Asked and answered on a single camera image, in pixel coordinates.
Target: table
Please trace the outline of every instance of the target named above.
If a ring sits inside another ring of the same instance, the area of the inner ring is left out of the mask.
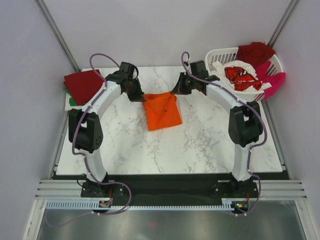
[[[103,76],[117,68],[100,68]],[[182,66],[139,67],[139,80],[146,94],[168,92],[176,85]],[[108,174],[190,174],[230,173],[234,163],[234,143],[228,134],[229,113],[217,102],[194,90],[178,95],[182,125],[148,131],[142,103],[130,102],[123,93],[101,118],[104,134],[100,147]],[[282,167],[267,127],[265,145],[254,148],[251,170],[281,172]],[[74,156],[68,133],[65,136],[57,175],[86,172],[82,156]]]

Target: red cloth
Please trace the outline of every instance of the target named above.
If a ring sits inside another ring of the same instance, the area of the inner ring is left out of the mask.
[[[93,70],[64,76],[64,85],[78,106],[89,102],[99,91],[103,82]]]
[[[234,90],[243,91],[253,86],[257,91],[261,88],[261,80],[255,79],[250,73],[239,66],[227,66],[224,68],[225,76],[234,84]]]
[[[265,76],[262,80],[263,83],[270,83],[272,87],[264,90],[264,101],[266,102],[285,81],[286,74],[284,72],[279,72],[273,76]]]
[[[266,62],[275,54],[275,50],[262,42],[253,42],[249,45],[239,46],[237,60],[251,64],[256,68]]]

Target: red fabric with pattern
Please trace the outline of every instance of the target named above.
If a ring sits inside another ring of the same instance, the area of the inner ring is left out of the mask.
[[[253,86],[257,91],[261,88],[262,82],[255,79],[250,73],[239,66],[227,66],[224,69],[225,76],[230,83],[234,84],[234,90],[243,91]]]

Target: red wire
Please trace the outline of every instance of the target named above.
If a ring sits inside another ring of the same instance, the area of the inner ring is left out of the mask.
[[[246,192],[246,201],[245,201],[245,204],[247,204],[248,202],[249,202],[249,193],[248,192]]]

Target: green object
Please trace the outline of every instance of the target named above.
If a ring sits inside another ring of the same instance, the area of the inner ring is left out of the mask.
[[[71,107],[78,106],[72,97],[69,98],[69,104]]]
[[[65,90],[65,92],[66,92],[67,94],[69,94],[69,95],[71,96],[70,92],[68,91],[68,89],[67,89],[65,86],[63,87],[63,89]]]

